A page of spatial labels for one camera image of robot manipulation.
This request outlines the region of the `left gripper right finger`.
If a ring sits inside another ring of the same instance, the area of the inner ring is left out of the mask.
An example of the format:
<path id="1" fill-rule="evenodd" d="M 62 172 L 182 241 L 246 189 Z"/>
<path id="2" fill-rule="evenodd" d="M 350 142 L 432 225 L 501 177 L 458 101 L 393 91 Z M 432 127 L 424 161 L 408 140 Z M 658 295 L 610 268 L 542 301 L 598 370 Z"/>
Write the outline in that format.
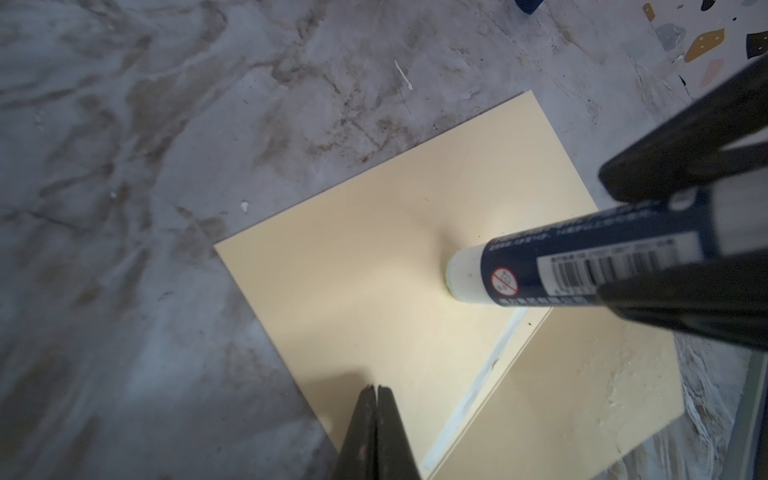
<path id="1" fill-rule="evenodd" d="M 376 462 L 377 479 L 421 479 L 394 393 L 385 386 L 377 389 Z"/>

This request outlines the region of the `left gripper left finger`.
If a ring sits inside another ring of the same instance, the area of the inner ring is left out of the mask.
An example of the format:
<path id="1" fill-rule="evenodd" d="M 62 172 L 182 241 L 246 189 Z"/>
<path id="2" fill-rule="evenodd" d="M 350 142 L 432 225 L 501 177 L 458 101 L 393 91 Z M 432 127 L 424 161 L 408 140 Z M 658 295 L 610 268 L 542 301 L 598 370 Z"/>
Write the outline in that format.
<path id="1" fill-rule="evenodd" d="M 331 478 L 372 480 L 377 476 L 377 398 L 373 385 L 359 394 Z"/>

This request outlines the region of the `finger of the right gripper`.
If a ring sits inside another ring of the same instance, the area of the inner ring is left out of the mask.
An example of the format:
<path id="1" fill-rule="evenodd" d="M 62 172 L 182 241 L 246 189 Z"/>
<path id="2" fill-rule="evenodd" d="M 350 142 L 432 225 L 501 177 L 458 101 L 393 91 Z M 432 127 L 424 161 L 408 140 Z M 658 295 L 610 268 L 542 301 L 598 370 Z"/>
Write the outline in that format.
<path id="1" fill-rule="evenodd" d="M 626 320 L 767 349 L 765 249 L 607 283 L 597 295 Z"/>
<path id="2" fill-rule="evenodd" d="M 624 203 L 660 200 L 767 166 L 767 142 L 735 142 L 767 128 L 767 60 L 743 69 L 606 162 L 599 180 Z"/>

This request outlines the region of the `yellow paper envelope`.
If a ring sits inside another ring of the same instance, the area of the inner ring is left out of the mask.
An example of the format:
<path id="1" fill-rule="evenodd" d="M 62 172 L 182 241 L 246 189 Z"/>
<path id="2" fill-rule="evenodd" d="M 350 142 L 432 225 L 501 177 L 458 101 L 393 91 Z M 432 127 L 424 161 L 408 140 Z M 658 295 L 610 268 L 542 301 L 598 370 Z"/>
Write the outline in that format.
<path id="1" fill-rule="evenodd" d="M 526 92 L 216 250 L 335 445 L 381 384 L 427 479 L 590 479 L 684 410 L 671 333 L 603 308 L 528 307 L 430 476 L 421 462 L 513 313 L 457 301 L 448 259 L 594 210 Z"/>

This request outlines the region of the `cream letter paper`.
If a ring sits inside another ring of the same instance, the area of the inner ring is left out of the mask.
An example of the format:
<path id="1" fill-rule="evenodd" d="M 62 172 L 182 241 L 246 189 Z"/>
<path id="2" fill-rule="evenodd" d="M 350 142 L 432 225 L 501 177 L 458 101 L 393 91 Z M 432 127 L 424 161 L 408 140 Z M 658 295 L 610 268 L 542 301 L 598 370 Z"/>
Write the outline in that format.
<path id="1" fill-rule="evenodd" d="M 423 473 L 426 473 L 427 476 L 432 474 L 443 456 L 448 452 L 454 441 L 454 438 L 460 431 L 462 423 L 469 415 L 472 405 L 479 396 L 479 393 L 485 382 L 489 378 L 494 365 L 501 358 L 503 352 L 505 351 L 511 338 L 518 329 L 527 311 L 527 307 L 517 307 L 513 309 L 513 313 L 507 325 L 502 331 L 502 334 L 497 340 L 493 349 L 491 350 L 488 358 L 482 365 L 479 373 L 473 380 L 465 395 L 462 397 L 456 409 L 450 415 L 442 431 L 421 462 L 421 470 Z"/>

